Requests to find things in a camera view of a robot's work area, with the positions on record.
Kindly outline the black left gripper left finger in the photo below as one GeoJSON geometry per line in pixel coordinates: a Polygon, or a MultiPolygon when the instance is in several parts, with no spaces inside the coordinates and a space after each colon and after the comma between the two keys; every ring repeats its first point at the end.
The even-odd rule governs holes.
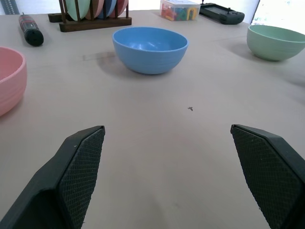
{"type": "Polygon", "coordinates": [[[0,229],[81,229],[94,192],[105,127],[67,137],[31,178],[0,229]]]}

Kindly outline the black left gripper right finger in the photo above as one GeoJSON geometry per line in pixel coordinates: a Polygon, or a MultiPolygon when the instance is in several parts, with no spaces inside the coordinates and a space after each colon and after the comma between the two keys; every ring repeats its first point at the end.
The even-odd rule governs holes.
{"type": "Polygon", "coordinates": [[[243,174],[271,229],[305,229],[305,159],[282,137],[233,124],[243,174]]]}

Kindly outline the pink bowl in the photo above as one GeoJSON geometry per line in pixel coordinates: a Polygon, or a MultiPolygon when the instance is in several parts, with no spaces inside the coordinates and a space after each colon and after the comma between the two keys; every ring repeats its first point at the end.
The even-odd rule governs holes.
{"type": "Polygon", "coordinates": [[[25,56],[14,49],[0,46],[0,116],[20,102],[26,86],[25,56]]]}

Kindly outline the green bowl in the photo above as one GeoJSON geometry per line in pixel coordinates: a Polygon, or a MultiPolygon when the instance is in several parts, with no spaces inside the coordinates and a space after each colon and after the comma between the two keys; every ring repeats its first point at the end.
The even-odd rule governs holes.
{"type": "Polygon", "coordinates": [[[284,61],[305,49],[304,34],[267,25],[250,25],[246,41],[254,55],[268,61],[284,61]]]}

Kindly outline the blue bowl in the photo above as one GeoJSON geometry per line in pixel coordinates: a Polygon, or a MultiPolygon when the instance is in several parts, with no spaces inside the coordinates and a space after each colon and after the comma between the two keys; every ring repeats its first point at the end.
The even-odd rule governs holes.
{"type": "Polygon", "coordinates": [[[142,74],[162,74],[176,67],[189,46],[177,32],[156,27],[128,27],[113,33],[119,60],[142,74]]]}

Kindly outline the black electric screwdriver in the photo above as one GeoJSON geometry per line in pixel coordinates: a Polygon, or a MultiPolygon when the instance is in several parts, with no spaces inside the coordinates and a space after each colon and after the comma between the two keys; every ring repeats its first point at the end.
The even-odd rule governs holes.
{"type": "Polygon", "coordinates": [[[19,24],[22,32],[24,33],[25,41],[34,47],[41,46],[44,43],[44,37],[41,33],[35,20],[27,14],[19,16],[19,24]]]}

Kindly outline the dark wooden plate rack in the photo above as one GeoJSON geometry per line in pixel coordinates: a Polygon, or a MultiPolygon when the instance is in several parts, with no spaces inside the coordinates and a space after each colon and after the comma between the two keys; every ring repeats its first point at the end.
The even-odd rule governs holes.
{"type": "Polygon", "coordinates": [[[48,14],[49,22],[58,23],[61,32],[85,31],[111,27],[129,26],[132,19],[129,17],[129,3],[124,12],[118,16],[118,6],[115,5],[115,17],[103,19],[93,18],[92,0],[59,0],[60,13],[48,14]],[[91,19],[85,18],[90,8],[91,19]]]}

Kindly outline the black handheld controller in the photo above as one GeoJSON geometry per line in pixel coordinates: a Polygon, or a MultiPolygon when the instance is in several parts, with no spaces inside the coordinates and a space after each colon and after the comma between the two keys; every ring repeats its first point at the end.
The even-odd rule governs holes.
{"type": "Polygon", "coordinates": [[[237,25],[244,20],[245,14],[215,3],[200,4],[199,14],[224,25],[237,25]]]}

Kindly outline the pink plate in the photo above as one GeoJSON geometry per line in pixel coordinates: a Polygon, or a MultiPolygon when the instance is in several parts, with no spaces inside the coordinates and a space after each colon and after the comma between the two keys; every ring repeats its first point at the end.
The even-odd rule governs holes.
{"type": "MultiPolygon", "coordinates": [[[[93,7],[93,18],[97,18],[102,11],[104,0],[92,0],[92,7],[93,7]]],[[[85,16],[86,19],[91,19],[90,8],[85,16]]]]}

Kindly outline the blue plate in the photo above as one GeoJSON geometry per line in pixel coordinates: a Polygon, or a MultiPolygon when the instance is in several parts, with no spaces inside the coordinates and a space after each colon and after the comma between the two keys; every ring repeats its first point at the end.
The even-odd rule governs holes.
{"type": "Polygon", "coordinates": [[[103,19],[104,13],[106,15],[106,18],[108,18],[114,11],[116,2],[117,2],[117,0],[104,0],[103,8],[97,18],[103,19]]]}

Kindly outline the red plate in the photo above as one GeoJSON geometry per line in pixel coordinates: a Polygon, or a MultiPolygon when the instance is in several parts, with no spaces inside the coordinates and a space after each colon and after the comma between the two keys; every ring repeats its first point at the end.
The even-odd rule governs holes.
{"type": "Polygon", "coordinates": [[[126,6],[128,5],[129,0],[112,0],[111,6],[110,6],[110,15],[109,17],[114,18],[115,17],[115,5],[118,6],[118,16],[120,16],[124,10],[126,9],[126,6]]]}

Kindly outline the clear box of coloured pieces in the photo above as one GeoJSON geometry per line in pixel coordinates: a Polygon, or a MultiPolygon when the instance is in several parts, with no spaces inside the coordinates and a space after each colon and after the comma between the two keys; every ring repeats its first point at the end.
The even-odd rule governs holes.
{"type": "Polygon", "coordinates": [[[170,21],[196,20],[201,5],[190,0],[160,0],[160,15],[170,21]]]}

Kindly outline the perforated metal rail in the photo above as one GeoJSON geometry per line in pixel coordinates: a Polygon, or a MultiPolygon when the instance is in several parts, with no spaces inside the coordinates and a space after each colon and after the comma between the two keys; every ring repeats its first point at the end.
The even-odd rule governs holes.
{"type": "Polygon", "coordinates": [[[0,0],[5,15],[19,15],[16,0],[0,0]]]}

